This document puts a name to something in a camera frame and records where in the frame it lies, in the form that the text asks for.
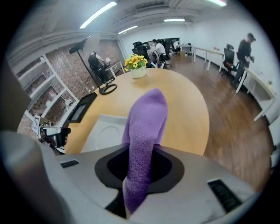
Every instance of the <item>brick wall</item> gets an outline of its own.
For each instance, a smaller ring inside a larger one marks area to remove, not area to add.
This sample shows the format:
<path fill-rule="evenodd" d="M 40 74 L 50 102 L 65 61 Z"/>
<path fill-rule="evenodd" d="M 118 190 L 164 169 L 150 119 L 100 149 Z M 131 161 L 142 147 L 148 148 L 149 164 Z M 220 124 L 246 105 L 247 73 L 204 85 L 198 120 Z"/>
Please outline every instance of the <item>brick wall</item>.
<path fill-rule="evenodd" d="M 82 64 L 81 59 L 79 58 L 77 53 L 69 54 L 69 49 L 72 48 L 74 44 L 67 45 L 61 47 L 57 50 L 51 51 L 46 54 L 49 62 L 53 66 L 54 70 L 57 72 L 61 80 L 65 83 L 65 85 L 73 92 L 73 94 L 78 98 L 81 99 L 82 97 L 88 94 L 88 89 L 92 89 L 92 87 L 96 87 L 96 84 L 92 80 L 92 77 Z M 121 51 L 119 49 L 118 43 L 115 40 L 101 40 L 97 49 L 96 53 L 105 60 L 105 58 L 111 59 L 111 64 L 122 61 L 123 57 Z M 81 56 L 85 61 L 86 65 L 88 65 L 88 57 L 89 55 L 85 55 L 81 52 Z M 22 71 L 20 71 L 17 76 L 19 77 L 23 74 L 26 70 L 31 68 L 34 64 L 36 64 L 38 60 L 32 62 L 31 64 L 27 65 Z M 61 90 L 61 87 L 54 81 L 53 86 L 56 88 L 57 91 Z M 34 104 L 34 108 L 30 111 L 33 113 L 39 114 L 41 110 L 45 108 L 46 99 L 48 99 L 48 91 L 46 91 L 40 99 Z M 69 94 L 63 94 L 65 99 L 71 98 Z M 46 118 L 50 119 L 54 123 L 58 122 L 65 112 L 65 104 L 64 100 L 59 99 L 54 106 L 51 108 L 49 113 L 47 114 Z M 32 122 L 26 117 L 23 116 L 21 123 L 18 127 L 19 133 L 25 133 L 31 137 L 34 137 L 34 133 L 31 130 Z"/>

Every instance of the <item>ceiling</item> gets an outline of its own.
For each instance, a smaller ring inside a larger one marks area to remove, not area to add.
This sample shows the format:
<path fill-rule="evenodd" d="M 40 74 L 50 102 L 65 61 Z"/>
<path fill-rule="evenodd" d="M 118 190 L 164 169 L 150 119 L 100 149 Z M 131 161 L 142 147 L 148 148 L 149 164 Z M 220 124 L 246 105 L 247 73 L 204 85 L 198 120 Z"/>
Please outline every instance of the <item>ceiling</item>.
<path fill-rule="evenodd" d="M 118 32 L 184 18 L 190 24 L 203 10 L 215 7 L 205 0 L 115 0 L 116 6 L 79 27 L 97 10 L 113 0 L 43 0 L 23 21 L 7 52 L 11 65 L 47 45 L 61 47 L 81 41 L 92 33 L 117 39 Z"/>

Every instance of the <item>black jacket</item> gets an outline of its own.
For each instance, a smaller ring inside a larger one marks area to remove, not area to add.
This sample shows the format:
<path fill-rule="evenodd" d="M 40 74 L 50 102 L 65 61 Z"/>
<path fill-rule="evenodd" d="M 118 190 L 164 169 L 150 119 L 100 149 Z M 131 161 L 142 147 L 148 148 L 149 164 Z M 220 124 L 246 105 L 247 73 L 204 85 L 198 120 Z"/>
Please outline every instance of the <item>black jacket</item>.
<path fill-rule="evenodd" d="M 99 68 L 102 67 L 102 65 L 100 64 L 99 60 L 96 58 L 96 56 L 94 54 L 89 56 L 88 63 L 90 65 L 90 68 L 93 71 L 96 71 L 96 70 L 98 70 Z"/>
<path fill-rule="evenodd" d="M 251 44 L 246 42 L 245 40 L 241 40 L 239 47 L 238 47 L 238 60 L 245 62 L 245 56 L 251 56 Z"/>

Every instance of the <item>black stand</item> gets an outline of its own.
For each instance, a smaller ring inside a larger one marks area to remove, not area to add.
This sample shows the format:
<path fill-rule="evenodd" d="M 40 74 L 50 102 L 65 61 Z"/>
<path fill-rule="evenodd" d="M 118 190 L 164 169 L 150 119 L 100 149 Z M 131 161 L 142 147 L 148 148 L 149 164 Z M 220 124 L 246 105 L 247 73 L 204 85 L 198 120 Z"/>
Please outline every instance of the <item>black stand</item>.
<path fill-rule="evenodd" d="M 79 57 L 80 57 L 82 63 L 83 63 L 84 66 L 86 67 L 88 73 L 89 73 L 90 76 L 91 76 L 91 72 L 90 72 L 90 70 L 88 69 L 87 65 L 85 64 L 84 60 L 82 59 L 82 57 L 81 57 L 81 55 L 80 55 L 80 53 L 79 53 L 79 50 L 77 50 L 77 53 L 78 53 L 78 55 L 79 55 Z M 109 93 L 112 93 L 112 92 L 118 87 L 117 84 L 110 84 L 110 85 L 107 85 L 107 86 L 105 86 L 105 87 L 103 87 L 103 88 L 100 88 L 100 86 L 97 84 L 97 82 L 95 81 L 95 79 L 94 79 L 93 77 L 92 77 L 92 79 L 93 79 L 93 81 L 95 82 L 95 84 L 97 85 L 97 87 L 99 88 L 99 93 L 100 93 L 101 95 L 107 95 L 107 94 L 109 94 Z"/>

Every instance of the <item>potted plant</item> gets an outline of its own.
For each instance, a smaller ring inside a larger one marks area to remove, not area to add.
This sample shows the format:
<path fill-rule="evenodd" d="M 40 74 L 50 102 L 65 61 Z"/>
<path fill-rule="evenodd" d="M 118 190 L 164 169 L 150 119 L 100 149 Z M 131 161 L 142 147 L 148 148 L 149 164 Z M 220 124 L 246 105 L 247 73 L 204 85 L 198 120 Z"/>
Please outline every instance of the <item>potted plant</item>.
<path fill-rule="evenodd" d="M 145 68 L 147 63 L 148 61 L 143 55 L 132 54 L 125 61 L 125 71 L 130 69 L 132 78 L 141 78 L 146 75 Z"/>

